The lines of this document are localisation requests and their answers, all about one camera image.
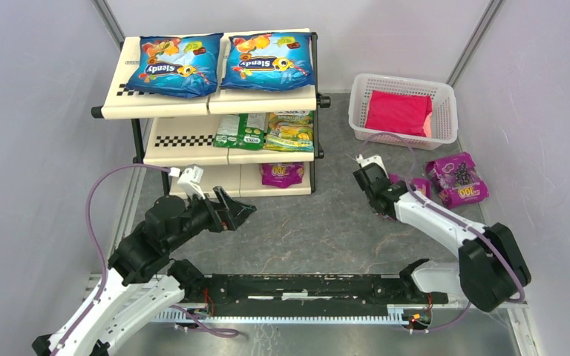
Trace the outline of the purple candy bag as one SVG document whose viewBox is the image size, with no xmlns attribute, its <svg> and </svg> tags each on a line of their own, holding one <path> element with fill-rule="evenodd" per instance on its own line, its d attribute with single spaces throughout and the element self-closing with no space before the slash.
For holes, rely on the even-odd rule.
<svg viewBox="0 0 570 356">
<path fill-rule="evenodd" d="M 468 152 L 429 161 L 425 173 L 432 181 L 439 199 L 448 209 L 478 203 L 490 196 L 485 182 L 476 172 Z"/>
<path fill-rule="evenodd" d="M 398 174 L 394 174 L 394 173 L 389 173 L 388 177 L 390 179 L 390 181 L 392 183 L 398 183 L 399 181 L 404 180 L 404 177 L 399 176 Z M 416 177 L 416 178 L 412 178 L 411 180 L 411 184 L 414 186 L 414 188 L 419 191 L 420 193 L 422 193 L 425 197 L 427 197 L 428 199 L 431 198 L 432 196 L 432 184 L 431 181 L 423 178 L 423 177 Z"/>
<path fill-rule="evenodd" d="M 262 163 L 260 164 L 260 172 L 263 185 L 288 188 L 302 183 L 304 164 L 301 162 Z"/>
</svg>

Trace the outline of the blue Slendy candy bag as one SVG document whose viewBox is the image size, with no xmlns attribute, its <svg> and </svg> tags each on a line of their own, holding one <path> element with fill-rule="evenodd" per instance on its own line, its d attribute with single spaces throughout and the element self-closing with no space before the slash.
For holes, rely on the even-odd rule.
<svg viewBox="0 0 570 356">
<path fill-rule="evenodd" d="M 315 84 L 311 32 L 268 32 L 229 37 L 222 89 L 284 92 Z"/>
</svg>

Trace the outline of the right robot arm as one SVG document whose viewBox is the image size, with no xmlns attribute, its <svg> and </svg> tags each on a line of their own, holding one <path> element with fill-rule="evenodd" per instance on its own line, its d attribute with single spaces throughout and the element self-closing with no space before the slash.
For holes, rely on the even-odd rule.
<svg viewBox="0 0 570 356">
<path fill-rule="evenodd" d="M 463 296 L 483 312 L 525 300 L 531 272 L 509 227 L 471 221 L 404 180 L 392 182 L 379 156 L 358 156 L 356 162 L 353 176 L 380 217 L 416 228 L 456 258 L 455 263 L 426 260 L 408 268 L 408 279 L 418 291 Z"/>
</svg>

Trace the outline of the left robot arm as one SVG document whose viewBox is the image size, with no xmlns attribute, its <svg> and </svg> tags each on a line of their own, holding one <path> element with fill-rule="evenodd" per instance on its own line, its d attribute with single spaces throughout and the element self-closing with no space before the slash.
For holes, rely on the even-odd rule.
<svg viewBox="0 0 570 356">
<path fill-rule="evenodd" d="M 159 198 L 109 257 L 105 279 L 76 314 L 33 341 L 35 354 L 114 355 L 154 316 L 200 291 L 200 271 L 188 260 L 171 260 L 171 253 L 203 231 L 235 231 L 256 211 L 221 187 L 214 193 L 215 200 Z"/>
</svg>

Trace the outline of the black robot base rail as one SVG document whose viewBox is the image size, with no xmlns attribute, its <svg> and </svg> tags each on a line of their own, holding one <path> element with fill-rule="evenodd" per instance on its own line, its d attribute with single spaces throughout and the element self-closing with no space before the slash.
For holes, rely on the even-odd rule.
<svg viewBox="0 0 570 356">
<path fill-rule="evenodd" d="M 441 292 L 418 291 L 396 274 L 212 274 L 199 289 L 155 315 L 157 322 L 390 324 L 446 304 Z"/>
</svg>

